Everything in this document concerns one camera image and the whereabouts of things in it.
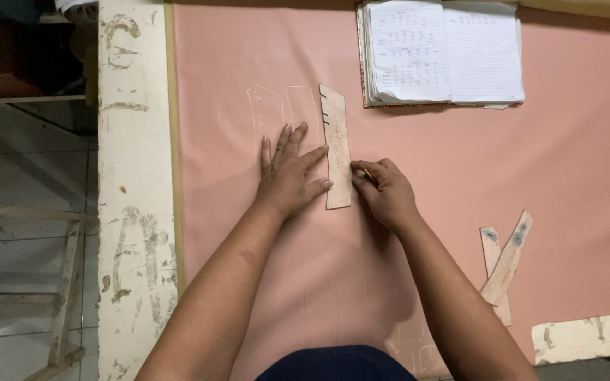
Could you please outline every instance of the right hand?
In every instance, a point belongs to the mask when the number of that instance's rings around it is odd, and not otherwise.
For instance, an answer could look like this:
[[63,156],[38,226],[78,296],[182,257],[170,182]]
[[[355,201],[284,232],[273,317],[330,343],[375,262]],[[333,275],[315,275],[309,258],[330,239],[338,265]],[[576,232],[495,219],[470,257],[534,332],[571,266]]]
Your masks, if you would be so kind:
[[365,174],[352,177],[352,183],[366,199],[373,216],[387,229],[400,234],[420,221],[411,183],[391,160],[377,163],[354,160],[350,166],[362,172],[368,170],[375,180],[374,184]]

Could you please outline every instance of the left hand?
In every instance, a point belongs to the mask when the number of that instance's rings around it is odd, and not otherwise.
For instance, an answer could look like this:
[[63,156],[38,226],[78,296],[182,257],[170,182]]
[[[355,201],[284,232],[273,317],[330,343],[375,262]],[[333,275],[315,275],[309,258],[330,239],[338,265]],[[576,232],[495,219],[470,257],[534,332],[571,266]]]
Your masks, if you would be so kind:
[[262,139],[261,178],[253,206],[277,212],[282,220],[291,217],[334,184],[327,178],[305,184],[305,172],[329,151],[329,146],[324,145],[298,157],[298,146],[307,129],[305,122],[293,132],[290,125],[284,126],[274,157],[270,139],[266,136]]

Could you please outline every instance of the person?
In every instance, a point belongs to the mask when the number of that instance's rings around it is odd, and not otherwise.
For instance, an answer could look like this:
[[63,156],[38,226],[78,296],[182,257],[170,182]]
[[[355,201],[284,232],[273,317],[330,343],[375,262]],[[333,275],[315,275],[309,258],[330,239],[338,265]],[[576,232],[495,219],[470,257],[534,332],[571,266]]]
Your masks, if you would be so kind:
[[[272,155],[263,137],[256,198],[183,293],[139,381],[228,380],[246,334],[270,248],[284,221],[334,184],[305,184],[305,173],[328,147],[298,156],[308,125],[286,125]],[[373,216],[406,253],[425,318],[456,380],[537,380],[508,330],[480,296],[415,205],[409,180],[389,159],[351,162],[352,181]],[[414,380],[370,346],[303,349],[257,380]]]

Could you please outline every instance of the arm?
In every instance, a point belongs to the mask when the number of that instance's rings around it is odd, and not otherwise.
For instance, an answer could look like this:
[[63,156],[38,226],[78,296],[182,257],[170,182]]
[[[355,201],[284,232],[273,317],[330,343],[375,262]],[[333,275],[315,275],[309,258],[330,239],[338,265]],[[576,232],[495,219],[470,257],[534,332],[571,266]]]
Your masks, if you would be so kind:
[[333,182],[305,185],[305,171],[328,151],[298,157],[308,126],[286,125],[271,158],[263,138],[256,199],[185,290],[137,380],[227,380],[249,325],[270,248],[284,220]]
[[536,373],[415,206],[409,180],[389,159],[353,161],[353,177],[378,221],[399,238],[425,318],[456,380],[537,380]]

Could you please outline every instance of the white wooden plank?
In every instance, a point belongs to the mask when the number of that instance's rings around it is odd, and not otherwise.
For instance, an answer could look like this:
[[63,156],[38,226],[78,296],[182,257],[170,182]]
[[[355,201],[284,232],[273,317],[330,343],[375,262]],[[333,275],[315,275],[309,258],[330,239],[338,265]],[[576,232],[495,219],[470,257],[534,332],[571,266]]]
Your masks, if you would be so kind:
[[345,97],[319,83],[321,113],[324,118],[324,134],[329,145],[329,188],[326,209],[348,207],[352,204],[352,169],[350,145],[345,118]]
[[129,381],[178,300],[164,4],[101,0],[99,26],[98,370]]
[[505,245],[500,259],[496,264],[494,272],[489,277],[489,280],[481,290],[481,296],[494,306],[500,305],[503,296],[508,291],[510,284],[513,281],[514,273],[516,273],[519,265],[521,251],[524,248],[524,242],[529,235],[533,218],[530,213],[524,210],[521,213],[519,223],[514,229],[513,236]]
[[[481,234],[481,245],[484,248],[486,279],[488,279],[491,274],[493,274],[498,258],[500,258],[500,239],[498,237],[498,229],[496,229],[495,226],[480,228],[479,233]],[[494,306],[494,312],[506,327],[513,324],[513,317],[510,313],[510,300],[508,299],[507,292],[503,295],[500,305]]]
[[531,329],[536,365],[610,356],[610,315],[543,323]]

